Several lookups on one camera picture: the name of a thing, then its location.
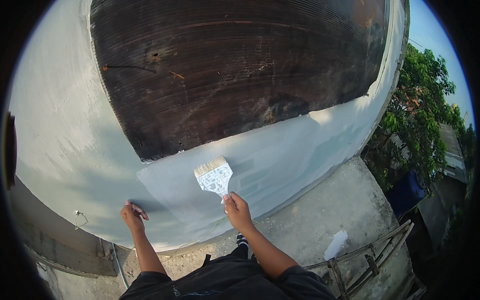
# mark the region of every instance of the sky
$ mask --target sky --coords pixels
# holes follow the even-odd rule
[[[458,57],[446,32],[422,0],[410,0],[410,32],[408,37],[409,42],[418,50],[423,52],[424,49],[430,49],[435,56],[441,55],[445,58],[448,79],[456,85],[455,95],[445,96],[445,99],[449,104],[457,103],[462,117],[468,111],[465,125],[468,127],[470,123],[473,123],[475,128],[470,92]]]

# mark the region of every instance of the blue barrel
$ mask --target blue barrel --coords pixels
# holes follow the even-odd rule
[[[417,171],[410,170],[386,193],[386,197],[395,216],[399,217],[417,205],[425,193],[425,179]]]

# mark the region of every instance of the right hand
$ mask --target right hand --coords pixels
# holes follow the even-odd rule
[[[245,233],[255,228],[252,224],[252,218],[250,217],[248,203],[246,203],[245,200],[234,192],[231,192],[231,197],[224,195],[223,201],[225,203],[225,214],[227,214],[228,220],[236,230]]]

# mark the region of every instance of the green leaves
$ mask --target green leaves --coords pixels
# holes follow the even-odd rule
[[[391,132],[395,132],[398,128],[398,122],[396,116],[392,112],[387,112],[386,117],[384,118],[385,127],[389,128]]]
[[[408,44],[397,88],[365,153],[367,165],[384,190],[409,169],[422,173],[427,184],[442,176],[446,145],[439,123],[465,132],[459,108],[445,102],[444,96],[454,92],[445,59]]]

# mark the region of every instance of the foot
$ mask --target foot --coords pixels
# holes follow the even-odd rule
[[[245,246],[247,246],[248,248],[250,248],[248,246],[248,241],[246,238],[243,237],[243,235],[239,232],[239,234],[237,235],[237,245],[240,246],[242,244],[245,244]]]

